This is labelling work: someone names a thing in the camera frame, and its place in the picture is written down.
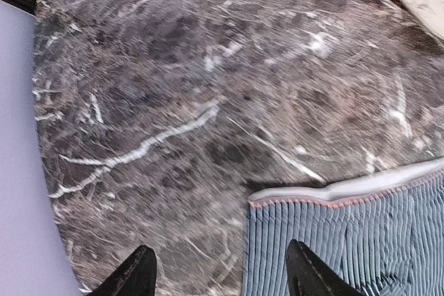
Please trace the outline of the navy striped underwear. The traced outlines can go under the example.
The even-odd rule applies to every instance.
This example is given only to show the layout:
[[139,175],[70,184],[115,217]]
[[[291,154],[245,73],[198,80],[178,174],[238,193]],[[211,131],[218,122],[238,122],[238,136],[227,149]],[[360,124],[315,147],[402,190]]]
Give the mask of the navy striped underwear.
[[364,295],[443,294],[443,160],[321,189],[252,194],[244,295],[287,295],[285,252],[301,241]]

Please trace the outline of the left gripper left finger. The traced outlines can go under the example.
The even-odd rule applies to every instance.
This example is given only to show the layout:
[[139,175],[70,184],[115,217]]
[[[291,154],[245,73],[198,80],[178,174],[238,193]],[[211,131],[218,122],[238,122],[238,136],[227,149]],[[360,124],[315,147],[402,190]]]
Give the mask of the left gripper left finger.
[[154,296],[157,259],[152,248],[140,245],[90,296]]

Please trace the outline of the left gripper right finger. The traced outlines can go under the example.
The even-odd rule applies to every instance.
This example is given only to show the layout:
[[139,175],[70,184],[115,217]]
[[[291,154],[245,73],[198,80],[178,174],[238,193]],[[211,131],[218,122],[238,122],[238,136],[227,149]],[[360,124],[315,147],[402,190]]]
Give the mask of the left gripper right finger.
[[292,240],[286,251],[290,296],[360,296],[302,241]]

